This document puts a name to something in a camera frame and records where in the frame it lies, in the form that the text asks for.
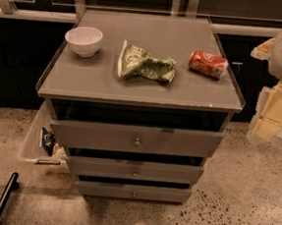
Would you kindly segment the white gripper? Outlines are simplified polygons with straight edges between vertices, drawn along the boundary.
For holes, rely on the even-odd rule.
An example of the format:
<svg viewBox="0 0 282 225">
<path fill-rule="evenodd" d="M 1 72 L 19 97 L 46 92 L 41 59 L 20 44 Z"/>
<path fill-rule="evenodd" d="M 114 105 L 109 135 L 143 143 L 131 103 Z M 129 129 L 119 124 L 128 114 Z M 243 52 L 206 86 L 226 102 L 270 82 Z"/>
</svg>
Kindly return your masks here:
<svg viewBox="0 0 282 225">
<path fill-rule="evenodd" d="M 247 138 L 263 142 L 282 139 L 282 81 L 272 88 L 262 88 Z"/>
</svg>

